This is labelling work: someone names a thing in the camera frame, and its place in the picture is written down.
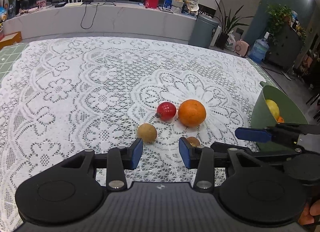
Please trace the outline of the orange cardboard box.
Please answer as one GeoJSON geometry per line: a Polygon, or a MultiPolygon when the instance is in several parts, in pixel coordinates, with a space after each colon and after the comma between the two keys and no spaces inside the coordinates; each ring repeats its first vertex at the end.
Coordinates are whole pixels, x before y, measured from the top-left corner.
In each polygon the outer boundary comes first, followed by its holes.
{"type": "Polygon", "coordinates": [[[1,35],[0,40],[0,49],[4,47],[14,45],[16,43],[20,43],[22,41],[22,34],[20,31],[8,34],[8,35],[1,35]]]}

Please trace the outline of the white lace tablecloth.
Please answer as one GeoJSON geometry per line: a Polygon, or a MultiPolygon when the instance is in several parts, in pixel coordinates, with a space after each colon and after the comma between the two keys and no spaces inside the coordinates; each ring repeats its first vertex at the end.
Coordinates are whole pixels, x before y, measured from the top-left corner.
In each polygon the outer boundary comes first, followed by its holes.
{"type": "Polygon", "coordinates": [[[21,222],[15,191],[27,178],[84,150],[129,146],[141,124],[157,130],[127,181],[193,181],[178,153],[180,137],[204,146],[238,140],[248,127],[263,77],[246,59],[171,42],[76,37],[31,42],[1,82],[1,231],[21,222]],[[204,105],[197,127],[178,119],[182,102],[204,105]],[[176,115],[156,110],[171,102],[176,115]]]}

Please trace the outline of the red green apple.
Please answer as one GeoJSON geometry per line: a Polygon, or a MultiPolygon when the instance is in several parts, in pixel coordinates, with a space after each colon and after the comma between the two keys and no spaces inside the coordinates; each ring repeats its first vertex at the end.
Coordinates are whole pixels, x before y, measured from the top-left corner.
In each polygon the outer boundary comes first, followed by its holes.
{"type": "Polygon", "coordinates": [[[277,120],[280,117],[280,110],[278,105],[273,100],[270,100],[270,99],[265,100],[265,102],[272,116],[275,118],[275,120],[277,120]]]}

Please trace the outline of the green colander bowl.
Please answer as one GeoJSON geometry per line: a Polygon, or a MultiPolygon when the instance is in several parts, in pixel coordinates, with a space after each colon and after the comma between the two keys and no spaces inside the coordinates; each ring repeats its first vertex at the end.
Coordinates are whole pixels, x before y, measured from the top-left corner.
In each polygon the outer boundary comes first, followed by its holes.
{"type": "Polygon", "coordinates": [[[302,111],[285,93],[266,82],[261,82],[260,85],[263,89],[251,115],[253,129],[274,127],[279,123],[279,118],[282,118],[282,122],[286,124],[308,123],[302,111]]]}

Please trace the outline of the red cherry tomato with stem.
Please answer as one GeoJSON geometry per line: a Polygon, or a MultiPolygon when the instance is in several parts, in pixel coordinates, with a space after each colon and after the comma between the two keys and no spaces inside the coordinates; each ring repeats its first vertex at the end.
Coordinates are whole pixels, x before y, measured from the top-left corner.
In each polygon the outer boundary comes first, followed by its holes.
{"type": "Polygon", "coordinates": [[[156,115],[162,121],[169,121],[176,115],[176,106],[171,102],[160,103],[156,110],[156,115]]]}

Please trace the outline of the green grid table mat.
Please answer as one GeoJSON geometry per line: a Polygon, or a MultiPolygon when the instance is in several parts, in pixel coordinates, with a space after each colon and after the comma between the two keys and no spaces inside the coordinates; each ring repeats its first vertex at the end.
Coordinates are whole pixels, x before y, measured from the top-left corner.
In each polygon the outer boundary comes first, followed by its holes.
{"type": "Polygon", "coordinates": [[[0,80],[12,70],[12,65],[21,57],[28,43],[16,43],[6,46],[0,52],[0,80]]]}

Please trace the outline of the white marble tv console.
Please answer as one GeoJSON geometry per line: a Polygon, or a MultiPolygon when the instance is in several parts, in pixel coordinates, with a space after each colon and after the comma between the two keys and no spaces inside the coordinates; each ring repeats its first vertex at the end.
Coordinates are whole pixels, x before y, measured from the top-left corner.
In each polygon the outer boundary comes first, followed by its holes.
{"type": "Polygon", "coordinates": [[[116,3],[43,8],[4,22],[5,34],[20,31],[24,39],[99,32],[135,34],[188,41],[196,20],[182,14],[116,3]]]}

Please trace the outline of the brown kiwi fruit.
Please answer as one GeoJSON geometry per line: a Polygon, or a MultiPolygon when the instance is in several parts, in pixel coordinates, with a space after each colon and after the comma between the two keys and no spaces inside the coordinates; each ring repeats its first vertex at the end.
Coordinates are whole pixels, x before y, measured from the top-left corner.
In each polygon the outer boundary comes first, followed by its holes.
{"type": "Polygon", "coordinates": [[[157,138],[157,130],[153,125],[144,123],[138,127],[137,136],[145,143],[152,143],[157,138]]]}
{"type": "Polygon", "coordinates": [[[188,137],[187,141],[192,147],[200,147],[200,141],[196,137],[188,137]]]}

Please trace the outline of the potted plant by bin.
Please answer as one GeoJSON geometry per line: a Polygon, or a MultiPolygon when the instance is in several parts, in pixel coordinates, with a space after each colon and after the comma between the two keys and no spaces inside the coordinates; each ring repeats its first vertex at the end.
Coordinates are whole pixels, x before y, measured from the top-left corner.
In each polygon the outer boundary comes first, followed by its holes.
{"type": "Polygon", "coordinates": [[[221,4],[219,4],[217,0],[214,0],[214,1],[216,2],[216,5],[217,5],[217,11],[220,13],[220,17],[219,16],[214,16],[214,17],[218,19],[221,27],[220,35],[217,38],[216,46],[223,50],[229,38],[228,34],[238,26],[247,27],[248,24],[242,23],[242,20],[253,18],[254,16],[239,15],[239,12],[242,10],[244,5],[240,6],[240,8],[238,8],[235,13],[232,13],[231,9],[229,9],[229,12],[226,11],[223,1],[221,1],[221,4]]]}

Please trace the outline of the blue water jug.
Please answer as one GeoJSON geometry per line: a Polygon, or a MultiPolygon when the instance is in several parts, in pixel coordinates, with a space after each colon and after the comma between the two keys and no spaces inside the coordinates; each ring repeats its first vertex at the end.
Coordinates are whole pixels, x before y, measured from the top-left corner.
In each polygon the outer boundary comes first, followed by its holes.
{"type": "Polygon", "coordinates": [[[248,57],[257,64],[262,62],[269,49],[267,41],[269,34],[269,32],[266,32],[263,38],[257,39],[251,47],[251,50],[248,52],[248,57]]]}

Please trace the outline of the red box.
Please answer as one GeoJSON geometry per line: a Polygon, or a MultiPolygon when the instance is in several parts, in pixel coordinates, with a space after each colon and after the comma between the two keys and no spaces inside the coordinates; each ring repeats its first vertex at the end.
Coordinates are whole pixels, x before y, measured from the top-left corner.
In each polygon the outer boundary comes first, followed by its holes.
{"type": "Polygon", "coordinates": [[[144,0],[144,6],[146,9],[156,9],[158,4],[159,0],[144,0]]]}

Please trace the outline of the white plastic bag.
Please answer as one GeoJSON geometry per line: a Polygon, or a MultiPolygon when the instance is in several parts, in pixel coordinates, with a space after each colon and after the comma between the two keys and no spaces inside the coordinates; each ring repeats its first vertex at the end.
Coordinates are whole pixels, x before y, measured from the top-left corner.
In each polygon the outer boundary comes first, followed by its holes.
{"type": "Polygon", "coordinates": [[[233,35],[232,32],[230,32],[228,34],[228,39],[225,43],[225,48],[229,51],[235,51],[235,46],[236,46],[235,36],[233,35]]]}

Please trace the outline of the dark cabinet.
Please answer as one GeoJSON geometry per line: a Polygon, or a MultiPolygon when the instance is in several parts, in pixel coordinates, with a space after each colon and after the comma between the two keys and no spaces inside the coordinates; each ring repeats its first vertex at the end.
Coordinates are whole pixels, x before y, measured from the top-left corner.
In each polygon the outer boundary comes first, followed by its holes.
{"type": "Polygon", "coordinates": [[[283,70],[289,70],[302,49],[301,37],[289,25],[286,25],[276,37],[276,41],[269,41],[269,51],[265,61],[283,70]]]}

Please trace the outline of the orange mandarin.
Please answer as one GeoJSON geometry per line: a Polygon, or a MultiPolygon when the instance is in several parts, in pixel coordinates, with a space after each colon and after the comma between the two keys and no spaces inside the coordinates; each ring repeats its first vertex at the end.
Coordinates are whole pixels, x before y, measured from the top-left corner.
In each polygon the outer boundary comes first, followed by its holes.
{"type": "Polygon", "coordinates": [[[207,116],[206,109],[197,100],[189,99],[181,103],[178,109],[179,121],[187,127],[197,127],[202,124],[207,116]]]}
{"type": "Polygon", "coordinates": [[[278,123],[284,123],[284,119],[283,119],[282,117],[279,117],[279,118],[277,119],[277,122],[278,122],[278,123]]]}

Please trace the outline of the pink small heater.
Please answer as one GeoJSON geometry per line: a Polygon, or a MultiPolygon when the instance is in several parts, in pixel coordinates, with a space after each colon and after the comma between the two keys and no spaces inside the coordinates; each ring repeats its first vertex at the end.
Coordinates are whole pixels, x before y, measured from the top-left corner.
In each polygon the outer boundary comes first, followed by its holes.
{"type": "Polygon", "coordinates": [[[244,40],[240,39],[236,41],[235,52],[241,57],[245,57],[249,51],[249,44],[244,40]]]}

